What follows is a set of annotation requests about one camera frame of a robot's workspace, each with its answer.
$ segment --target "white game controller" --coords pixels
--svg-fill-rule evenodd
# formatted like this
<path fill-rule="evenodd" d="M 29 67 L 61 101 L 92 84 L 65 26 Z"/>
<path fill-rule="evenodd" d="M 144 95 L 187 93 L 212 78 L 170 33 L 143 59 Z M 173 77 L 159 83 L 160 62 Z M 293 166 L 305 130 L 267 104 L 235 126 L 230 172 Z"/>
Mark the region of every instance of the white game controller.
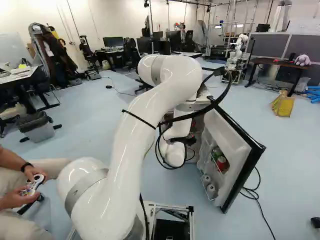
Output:
<path fill-rule="evenodd" d="M 34 181 L 30 181 L 29 179 L 26 181 L 26 185 L 29 187 L 26 190 L 22 190 L 20 192 L 21 196 L 33 196 L 36 191 L 37 188 L 44 182 L 45 180 L 45 176 L 43 176 L 42 174 L 36 174 L 33 176 L 34 177 Z"/>

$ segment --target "floor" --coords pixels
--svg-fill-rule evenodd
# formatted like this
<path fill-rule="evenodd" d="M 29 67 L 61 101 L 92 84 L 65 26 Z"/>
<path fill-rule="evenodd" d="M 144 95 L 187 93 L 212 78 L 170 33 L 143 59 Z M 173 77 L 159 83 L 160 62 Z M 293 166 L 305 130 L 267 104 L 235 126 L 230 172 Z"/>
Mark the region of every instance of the floor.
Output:
<path fill-rule="evenodd" d="M 110 77 L 113 83 L 110 78 L 101 78 L 58 91 L 62 105 L 46 111 L 56 124 L 62 124 L 54 138 L 38 144 L 19 143 L 22 133 L 12 129 L 0 143 L 27 160 L 91 156 L 109 163 L 115 126 L 121 110 L 133 97 L 105 86 L 114 84 L 120 92 L 134 94 L 139 85 L 131 79 L 134 74 L 124 76 L 104 71 L 101 75 Z M 216 77 L 211 78 L 207 86 L 218 96 L 226 85 Z M 320 104 L 297 97 L 291 117 L 280 118 L 274 116 L 269 107 L 276 97 L 276 92 L 237 85 L 232 86 L 221 107 L 267 147 L 257 164 L 262 177 L 257 192 L 277 240 L 317 240 L 320 233 L 311 227 L 310 218 L 320 216 L 320 157 L 316 151 Z M 165 170 L 151 151 L 144 161 L 141 177 L 145 200 L 194 206 L 197 240 L 272 239 L 254 201 L 239 195 L 227 214 L 215 208 L 208 201 L 193 164 L 175 171 Z M 245 185 L 253 187 L 257 180 L 253 172 Z M 53 234 L 57 240 L 65 240 L 71 221 L 57 196 L 55 182 L 49 181 L 40 190 L 51 200 Z"/>

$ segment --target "mini fridge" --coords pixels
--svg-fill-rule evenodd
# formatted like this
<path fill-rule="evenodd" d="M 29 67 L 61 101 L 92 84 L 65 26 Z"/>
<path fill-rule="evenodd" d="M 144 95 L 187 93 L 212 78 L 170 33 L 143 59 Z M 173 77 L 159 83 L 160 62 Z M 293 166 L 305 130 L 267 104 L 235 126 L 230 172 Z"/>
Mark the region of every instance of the mini fridge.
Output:
<path fill-rule="evenodd" d="M 199 133 L 196 166 L 201 172 L 204 194 L 227 213 L 266 147 L 254 140 L 220 106 L 195 121 Z M 217 147 L 224 162 L 215 158 Z M 208 176 L 214 192 L 207 190 L 208 181 L 204 176 Z"/>

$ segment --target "white wall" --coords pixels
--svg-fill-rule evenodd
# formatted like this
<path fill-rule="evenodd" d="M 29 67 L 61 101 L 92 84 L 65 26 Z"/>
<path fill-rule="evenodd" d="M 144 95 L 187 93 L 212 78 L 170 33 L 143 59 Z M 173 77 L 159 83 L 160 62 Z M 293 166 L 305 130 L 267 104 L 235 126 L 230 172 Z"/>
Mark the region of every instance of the white wall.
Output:
<path fill-rule="evenodd" d="M 293 6 L 290 17 L 312 17 L 318 4 L 318 0 L 292 1 Z M 269 23 L 272 22 L 278 2 L 279 0 L 274 1 Z M 145 18 L 149 14 L 149 8 L 144 8 L 143 0 L 69 0 L 69 3 L 79 34 L 87 35 L 92 50 L 104 46 L 103 37 L 140 37 L 142 35 L 141 29 L 144 28 Z M 66 30 L 57 10 L 57 4 Z M 166 0 L 151 0 L 151 4 L 155 32 L 165 31 L 169 26 L 173 30 L 173 24 L 175 22 L 183 22 L 184 18 L 187 30 L 194 28 L 196 23 L 196 5 L 186 5 L 183 2 L 170 1 L 168 25 L 168 6 Z M 250 22 L 255 0 L 249 1 L 248 5 L 249 13 L 247 21 Z M 256 29 L 257 24 L 265 23 L 268 5 L 269 0 L 259 0 L 254 19 L 256 24 L 253 25 L 253 31 Z M 210 23 L 213 20 L 215 23 L 218 23 L 220 20 L 226 21 L 227 9 L 228 5 L 217 6 L 216 11 L 212 7 Z M 238 3 L 236 20 L 244 22 L 245 15 L 246 3 Z M 204 19 L 207 24 L 208 18 L 207 8 L 199 6 L 197 9 L 197 19 Z M 70 40 L 76 43 L 76 45 L 67 45 L 70 56 L 80 66 L 85 63 L 82 54 L 78 50 L 80 42 L 66 0 L 1 0 L 0 21 L 2 23 L 0 25 L 0 33 L 19 32 L 24 43 L 30 42 L 29 24 L 33 22 L 44 25 L 49 23 L 49 25 L 56 28 L 59 36 L 65 39 L 66 42 L 69 42 L 69 35 Z"/>

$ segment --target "pink plush toy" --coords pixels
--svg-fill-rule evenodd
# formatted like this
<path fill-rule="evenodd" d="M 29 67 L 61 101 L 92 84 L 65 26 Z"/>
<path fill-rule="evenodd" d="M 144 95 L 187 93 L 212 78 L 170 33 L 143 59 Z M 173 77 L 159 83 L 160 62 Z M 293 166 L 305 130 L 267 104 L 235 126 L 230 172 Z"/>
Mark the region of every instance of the pink plush toy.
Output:
<path fill-rule="evenodd" d="M 307 55 L 303 54 L 296 58 L 295 64 L 300 66 L 308 66 L 311 65 L 311 61 Z"/>

